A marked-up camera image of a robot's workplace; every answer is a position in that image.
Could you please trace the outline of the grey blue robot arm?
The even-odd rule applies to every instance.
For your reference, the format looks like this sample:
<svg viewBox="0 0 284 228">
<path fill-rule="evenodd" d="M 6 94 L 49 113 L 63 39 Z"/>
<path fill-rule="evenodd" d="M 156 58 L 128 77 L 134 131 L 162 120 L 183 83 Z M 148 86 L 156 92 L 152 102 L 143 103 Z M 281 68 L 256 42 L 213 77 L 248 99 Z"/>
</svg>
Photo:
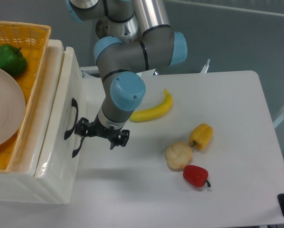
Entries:
<svg viewBox="0 0 284 228">
<path fill-rule="evenodd" d="M 130 132 L 123 126 L 141 104 L 146 86 L 139 73 L 183 62 L 188 53 L 184 35 L 171 29 L 161 0 L 68 0 L 68 11 L 75 21 L 106 17 L 126 26 L 133 34 L 108 32 L 94 46 L 94 58 L 105 92 L 105 99 L 94 119 L 76 117 L 64 138 L 76 134 L 81 139 L 101 137 L 111 147 L 125 146 Z"/>
</svg>

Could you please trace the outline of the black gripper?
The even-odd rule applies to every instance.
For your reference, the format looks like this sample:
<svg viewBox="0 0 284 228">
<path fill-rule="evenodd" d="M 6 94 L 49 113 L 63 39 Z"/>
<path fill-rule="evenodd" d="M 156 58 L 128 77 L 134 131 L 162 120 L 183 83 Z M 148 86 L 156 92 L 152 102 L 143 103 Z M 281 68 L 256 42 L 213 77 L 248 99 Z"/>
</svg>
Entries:
<svg viewBox="0 0 284 228">
<path fill-rule="evenodd" d="M 116 129 L 114 125 L 110 125 L 108 128 L 103 126 L 99 120 L 89 122 L 88 119 L 82 117 L 76 124 L 74 134 L 79 136 L 80 144 L 83 143 L 86 137 L 101 137 L 110 141 L 110 149 L 115 146 L 125 147 L 129 137 L 129 130 Z"/>
</svg>

